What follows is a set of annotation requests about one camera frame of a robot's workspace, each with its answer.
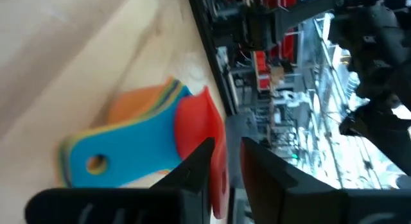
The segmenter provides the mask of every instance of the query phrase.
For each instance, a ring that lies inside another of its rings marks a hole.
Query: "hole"
[[[224,170],[223,171],[223,175],[222,175],[222,192],[223,192],[223,194],[225,194],[225,190],[226,190],[226,188],[227,188],[227,172]]]
[[[92,175],[100,175],[107,170],[108,160],[104,155],[96,155],[87,160],[87,172]]]

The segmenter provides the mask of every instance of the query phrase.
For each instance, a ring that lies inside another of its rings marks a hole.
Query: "blue foam piece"
[[[72,187],[120,187],[163,169],[175,168],[182,159],[177,153],[174,117],[179,101],[190,96],[186,86],[160,114],[137,124],[86,137],[69,155]],[[106,156],[107,170],[100,175],[87,171],[87,160]]]

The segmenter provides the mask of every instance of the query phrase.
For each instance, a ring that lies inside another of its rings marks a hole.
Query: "wooden surface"
[[[55,185],[56,144],[101,124],[121,92],[173,75],[210,86],[225,117],[188,0],[0,0],[0,20],[4,223],[24,223],[28,199]]]

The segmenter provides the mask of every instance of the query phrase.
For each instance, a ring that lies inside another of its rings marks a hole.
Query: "red foam piece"
[[[210,199],[214,216],[224,218],[229,201],[225,128],[207,87],[201,94],[180,101],[174,128],[177,152],[182,159],[186,159],[207,137],[215,138],[210,169]]]

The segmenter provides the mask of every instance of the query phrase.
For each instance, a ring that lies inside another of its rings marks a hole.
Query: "orange foam piece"
[[[215,217],[224,218],[229,201],[225,127],[207,87],[201,94],[180,101],[174,130],[177,152],[182,159],[186,159],[207,137],[215,138],[210,169],[210,199]]]
[[[173,81],[174,79],[170,77],[162,85],[122,93],[110,107],[107,118],[108,125],[127,121],[151,111],[160,102],[162,93]]]

